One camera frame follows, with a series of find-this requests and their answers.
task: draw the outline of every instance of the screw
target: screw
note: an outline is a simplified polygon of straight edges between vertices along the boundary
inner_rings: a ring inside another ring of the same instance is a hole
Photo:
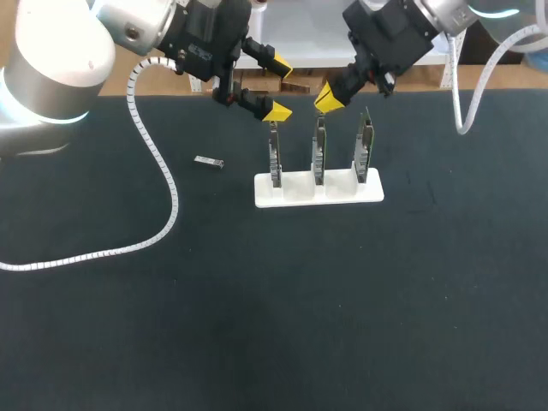
[[[135,41],[136,39],[139,38],[139,32],[134,27],[128,27],[128,28],[126,28],[126,37],[130,41]]]

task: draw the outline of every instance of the metal bracket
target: metal bracket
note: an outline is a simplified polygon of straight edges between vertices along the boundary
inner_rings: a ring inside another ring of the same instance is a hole
[[[271,178],[274,188],[282,188],[282,161],[280,160],[280,139],[277,122],[271,122],[271,135],[268,139],[271,160]]]
[[[325,182],[325,148],[327,146],[327,133],[325,132],[325,117],[318,115],[316,130],[312,139],[312,170],[317,186],[323,186]]]
[[[358,183],[367,182],[367,171],[371,161],[371,152],[373,141],[375,140],[375,129],[369,116],[369,110],[361,114],[360,127],[356,136],[356,148],[354,151],[354,171],[358,178]]]

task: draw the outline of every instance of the white stand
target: white stand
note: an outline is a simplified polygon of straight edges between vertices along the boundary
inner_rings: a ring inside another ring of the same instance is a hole
[[[270,173],[255,176],[258,208],[320,206],[325,204],[376,203],[384,200],[383,185],[376,169],[369,169],[367,183],[358,183],[352,167],[326,170],[325,184],[317,186],[310,171],[283,173],[282,188],[272,186]]]

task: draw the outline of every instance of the cable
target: cable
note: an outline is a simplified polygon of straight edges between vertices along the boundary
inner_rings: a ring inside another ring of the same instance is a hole
[[[163,66],[170,70],[176,71],[175,62],[165,57],[151,57],[146,60],[143,60],[141,63],[136,65],[133,72],[129,76],[129,80],[128,80],[128,91],[127,91],[128,108],[129,108],[129,112],[131,113],[131,117],[134,120],[135,127],[137,127],[137,129],[139,130],[139,133],[141,137],[143,138],[143,141],[145,141],[146,146],[151,151],[152,155],[154,156],[154,159],[158,163],[158,167],[162,171],[162,174],[164,174],[165,181],[167,182],[168,187],[170,189],[171,214],[170,214],[170,219],[168,220],[166,225],[154,237],[151,237],[148,240],[139,242],[132,246],[114,248],[111,250],[97,251],[95,253],[77,255],[74,257],[69,257],[67,259],[57,259],[54,261],[31,263],[31,264],[13,265],[13,264],[0,262],[1,270],[36,271],[36,270],[43,270],[51,267],[59,267],[61,265],[70,265],[74,263],[80,263],[81,261],[87,261],[89,259],[102,259],[103,257],[110,257],[111,255],[121,255],[126,253],[132,253],[134,251],[139,251],[139,250],[142,250],[143,248],[147,248],[153,244],[156,244],[171,231],[177,219],[177,214],[179,212],[179,196],[177,194],[177,187],[173,180],[173,176],[171,175],[170,170],[168,169],[167,164],[165,163],[164,159],[162,158],[162,155],[156,148],[156,145],[152,141],[151,136],[146,131],[145,125],[141,121],[139,112],[137,111],[137,106],[135,105],[135,84],[137,82],[137,78],[139,77],[140,73],[143,70],[147,69],[150,66]]]
[[[518,30],[516,33],[512,34],[503,43],[498,46],[495,52],[492,54],[491,58],[485,65],[481,76],[479,77],[478,85],[474,90],[474,95],[472,96],[472,102],[470,103],[470,108],[468,109],[468,114],[464,125],[462,125],[462,115],[461,115],[461,100],[459,98],[459,84],[458,84],[458,71],[457,71],[457,58],[456,58],[456,47],[455,47],[455,38],[448,36],[449,47],[450,47],[450,66],[452,73],[452,82],[453,82],[453,106],[455,111],[455,125],[456,131],[459,134],[466,134],[468,130],[472,127],[474,123],[474,118],[476,117],[476,112],[480,106],[481,96],[485,87],[487,86],[487,81],[491,77],[493,69],[497,66],[501,57],[506,51],[517,42],[522,41],[523,39],[530,37],[534,34],[541,33],[537,25],[527,26]]]
[[[548,35],[548,24],[546,24],[545,14],[545,1],[535,0],[535,17],[537,19],[537,26],[543,34]],[[511,51],[518,53],[534,53],[535,51],[541,51],[548,48],[548,37],[543,37],[537,41],[533,41],[528,45],[515,45],[512,46]]]

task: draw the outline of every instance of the dark green table surface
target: dark green table surface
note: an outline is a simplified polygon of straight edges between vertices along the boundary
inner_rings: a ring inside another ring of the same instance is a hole
[[[304,170],[312,100],[281,101],[283,167]],[[489,92],[461,137],[448,93],[359,96],[327,118],[327,164],[350,165],[368,105],[385,201],[259,210],[266,124],[140,98],[181,216],[139,253],[0,272],[0,409],[546,410],[547,103]],[[169,212],[124,99],[102,98],[64,151],[3,163],[0,258],[128,245]]]

